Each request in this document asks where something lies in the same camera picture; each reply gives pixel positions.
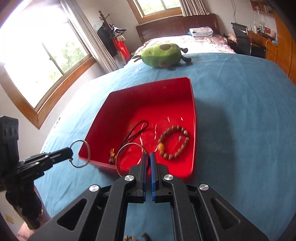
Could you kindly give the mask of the left hand black glove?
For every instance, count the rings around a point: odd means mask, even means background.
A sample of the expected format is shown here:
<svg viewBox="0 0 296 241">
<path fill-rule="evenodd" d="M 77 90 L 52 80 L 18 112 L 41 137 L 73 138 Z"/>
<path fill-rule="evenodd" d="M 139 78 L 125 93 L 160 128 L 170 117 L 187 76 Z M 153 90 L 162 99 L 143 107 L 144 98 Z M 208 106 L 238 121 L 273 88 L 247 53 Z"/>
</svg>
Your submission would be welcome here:
<svg viewBox="0 0 296 241">
<path fill-rule="evenodd" d="M 6 200 L 30 230 L 36 230 L 41 226 L 42 203 L 35 191 L 34 182 L 7 191 Z"/>
</svg>

